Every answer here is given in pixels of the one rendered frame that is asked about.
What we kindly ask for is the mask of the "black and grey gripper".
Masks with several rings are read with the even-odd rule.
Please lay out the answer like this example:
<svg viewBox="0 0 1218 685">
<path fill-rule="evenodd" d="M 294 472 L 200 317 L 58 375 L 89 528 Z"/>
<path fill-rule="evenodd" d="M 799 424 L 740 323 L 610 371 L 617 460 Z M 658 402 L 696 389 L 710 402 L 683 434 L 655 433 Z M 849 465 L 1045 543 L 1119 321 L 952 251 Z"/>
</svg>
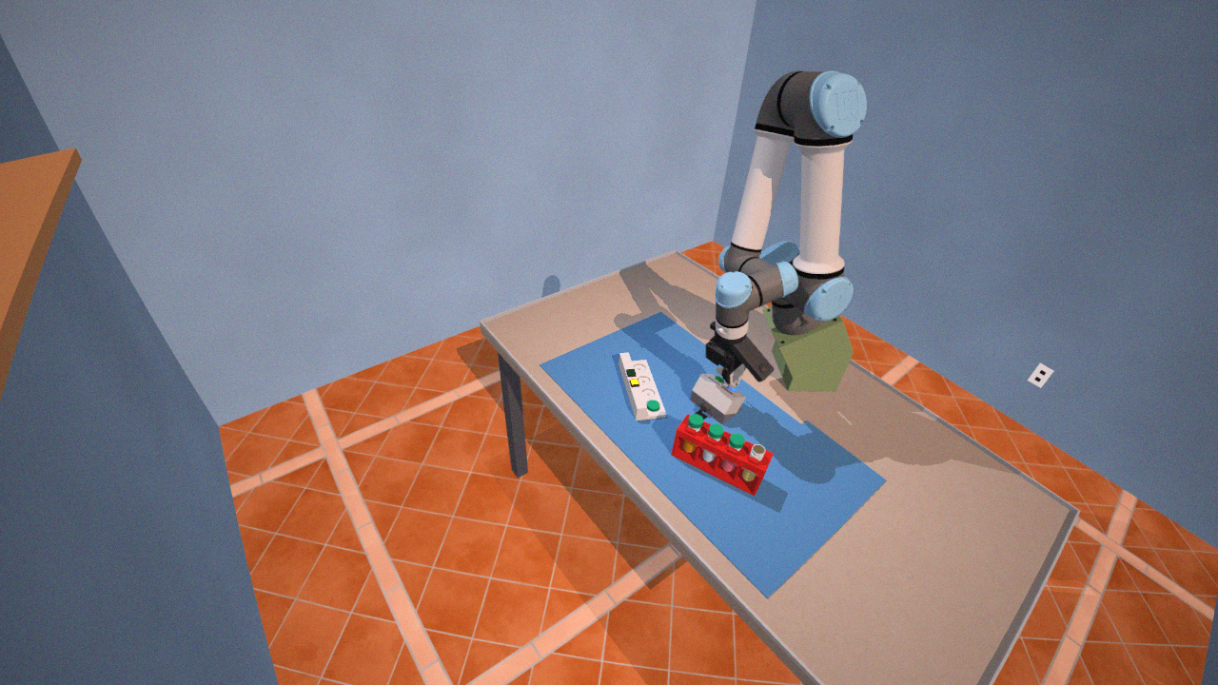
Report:
<svg viewBox="0 0 1218 685">
<path fill-rule="evenodd" d="M 730 345 L 737 345 L 737 342 L 742 342 L 742 340 L 747 338 L 747 334 L 739 339 L 728 340 L 717 335 L 717 321 L 714 321 L 713 324 L 710 324 L 710 328 L 713 328 L 717 339 L 715 340 L 715 336 L 713 336 L 713 340 L 706 342 L 706 360 L 713 361 L 714 364 L 721 364 L 722 368 L 717 367 L 717 374 L 722 374 L 721 377 L 727 379 L 726 384 L 728 384 L 728 388 L 731 386 L 734 389 L 737 384 L 739 384 L 747 367 L 744 367 L 741 360 L 736 356 L 734 351 L 728 347 L 727 342 L 730 342 Z M 721 340 L 721 342 L 719 340 Z"/>
</svg>

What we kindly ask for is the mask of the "blue flat mat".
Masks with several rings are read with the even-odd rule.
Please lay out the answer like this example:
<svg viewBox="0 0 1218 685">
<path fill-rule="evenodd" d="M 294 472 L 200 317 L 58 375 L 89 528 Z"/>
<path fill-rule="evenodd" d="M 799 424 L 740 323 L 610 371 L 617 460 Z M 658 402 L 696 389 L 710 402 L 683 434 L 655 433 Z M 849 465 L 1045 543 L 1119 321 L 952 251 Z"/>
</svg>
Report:
<svg viewBox="0 0 1218 685">
<path fill-rule="evenodd" d="M 620 353 L 647 361 L 666 418 L 636 421 Z M 699 410 L 689 401 L 697 378 L 719 374 L 704 342 L 663 312 L 540 367 L 766 598 L 887 480 L 743 379 L 742 411 L 723 424 L 703 414 L 773 452 L 756 495 L 674 457 L 678 424 Z"/>
</svg>

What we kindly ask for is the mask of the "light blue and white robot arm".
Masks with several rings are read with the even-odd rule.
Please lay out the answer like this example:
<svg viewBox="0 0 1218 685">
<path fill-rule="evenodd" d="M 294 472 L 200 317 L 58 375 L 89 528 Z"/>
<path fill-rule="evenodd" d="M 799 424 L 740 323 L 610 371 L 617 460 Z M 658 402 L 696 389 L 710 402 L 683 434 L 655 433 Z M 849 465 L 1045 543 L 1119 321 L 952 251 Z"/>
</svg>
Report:
<svg viewBox="0 0 1218 685">
<path fill-rule="evenodd" d="M 777 330 L 801 335 L 853 299 L 838 255 L 840 184 L 844 150 L 865 119 L 867 98 L 855 77 L 838 73 L 789 72 L 764 98 L 734 238 L 717 258 L 725 271 L 715 294 L 719 336 L 744 336 L 749 311 L 771 301 Z M 800 250 L 784 240 L 761 252 L 790 143 L 801 150 Z"/>
</svg>

